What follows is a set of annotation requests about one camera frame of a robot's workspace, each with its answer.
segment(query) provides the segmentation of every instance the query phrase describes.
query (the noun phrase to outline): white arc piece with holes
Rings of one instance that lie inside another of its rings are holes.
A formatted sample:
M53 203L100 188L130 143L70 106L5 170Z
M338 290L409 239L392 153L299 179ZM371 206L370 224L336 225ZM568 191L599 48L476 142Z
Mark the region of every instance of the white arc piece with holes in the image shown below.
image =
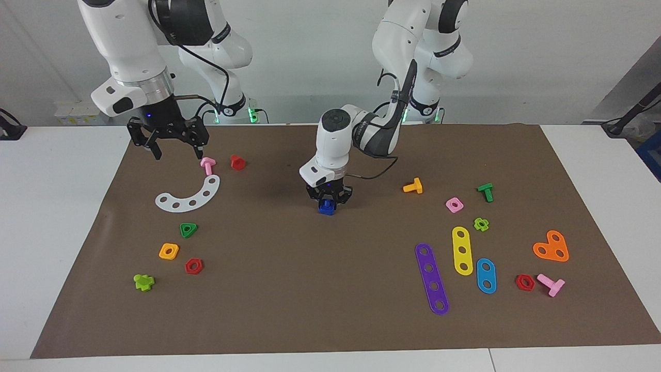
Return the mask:
M162 193L156 197L156 205L166 212L184 213L196 210L208 203L220 187L220 177L212 174L204 179L204 184L195 195L179 199L170 193Z

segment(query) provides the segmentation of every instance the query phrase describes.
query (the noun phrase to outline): pink bolt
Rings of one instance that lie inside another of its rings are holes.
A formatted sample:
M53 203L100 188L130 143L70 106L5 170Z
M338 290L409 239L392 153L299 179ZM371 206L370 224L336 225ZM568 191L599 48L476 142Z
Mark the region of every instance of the pink bolt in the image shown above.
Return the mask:
M202 161L200 161L200 167L204 168L204 171L206 172L207 176L214 174L211 171L211 167L215 165L215 160L211 158L202 158Z
M549 288L549 296L551 297L555 297L564 285L564 280L558 279L558 281L552 281L544 274L539 274L537 280Z

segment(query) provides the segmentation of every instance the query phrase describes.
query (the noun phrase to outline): brown paper sheet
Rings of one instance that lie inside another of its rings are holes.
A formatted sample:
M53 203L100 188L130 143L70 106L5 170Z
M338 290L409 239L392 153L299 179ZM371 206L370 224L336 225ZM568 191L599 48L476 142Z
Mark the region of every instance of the brown paper sheet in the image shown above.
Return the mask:
M383 177L346 179L354 196L334 216L308 199L298 167L315 153L313 126L210 128L218 194L185 214L156 195L187 197L204 173L190 147L161 141L163 159L130 146L32 353L98 355L276 353L657 344L661 335L537 126L406 126L399 163ZM231 154L248 161L229 167ZM386 160L352 152L350 171ZM419 177L424 193L401 187ZM475 188L494 184L493 203ZM459 197L465 208L444 206ZM490 229L477 232L476 217ZM195 222L190 239L178 226ZM498 290L453 268L451 231L471 231L473 260L491 259ZM570 260L542 260L532 245L550 229ZM174 261L163 243L180 245ZM427 303L414 254L430 244L450 303ZM184 263L204 260L199 275ZM137 273L154 276L150 292ZM564 279L555 298L521 273Z

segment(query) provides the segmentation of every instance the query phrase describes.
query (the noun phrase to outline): green gear piece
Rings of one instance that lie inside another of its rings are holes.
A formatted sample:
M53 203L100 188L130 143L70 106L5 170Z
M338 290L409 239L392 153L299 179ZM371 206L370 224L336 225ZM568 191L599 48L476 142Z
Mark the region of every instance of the green gear piece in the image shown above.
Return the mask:
M478 218L475 219L474 227L475 227L475 230L485 232L489 229L489 221L478 217Z
M149 275L140 275L137 274L133 277L133 281L136 282L136 289L140 291L147 292L151 290L151 286L154 284L154 278Z

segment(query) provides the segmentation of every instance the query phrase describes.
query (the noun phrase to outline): blue nut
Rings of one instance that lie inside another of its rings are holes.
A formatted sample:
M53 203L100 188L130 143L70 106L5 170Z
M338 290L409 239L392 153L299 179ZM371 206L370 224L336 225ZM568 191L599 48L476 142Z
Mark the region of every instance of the blue nut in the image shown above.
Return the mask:
M327 216L332 216L335 214L336 204L332 199L324 199L319 206L319 213L325 214Z

